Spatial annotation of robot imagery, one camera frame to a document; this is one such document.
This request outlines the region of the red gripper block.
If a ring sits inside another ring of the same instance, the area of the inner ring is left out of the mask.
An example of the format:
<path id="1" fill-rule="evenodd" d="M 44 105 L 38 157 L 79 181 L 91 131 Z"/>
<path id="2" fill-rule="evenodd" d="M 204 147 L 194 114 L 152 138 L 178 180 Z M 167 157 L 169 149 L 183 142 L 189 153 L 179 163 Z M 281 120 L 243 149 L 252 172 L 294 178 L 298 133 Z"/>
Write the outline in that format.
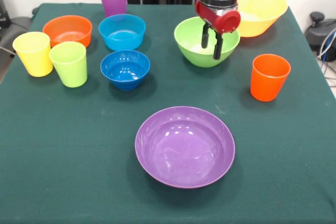
<path id="1" fill-rule="evenodd" d="M 211 28 L 215 31 L 215 36 L 217 43 L 214 48 L 213 58 L 215 60 L 220 60 L 223 46 L 223 33 L 232 33 L 234 32 L 241 21 L 241 15 L 234 8 L 227 9 L 213 9 L 206 6 L 200 0 L 196 0 L 195 10 L 198 16 L 205 22 L 202 30 L 202 48 L 207 48 L 208 46 L 208 30 Z"/>

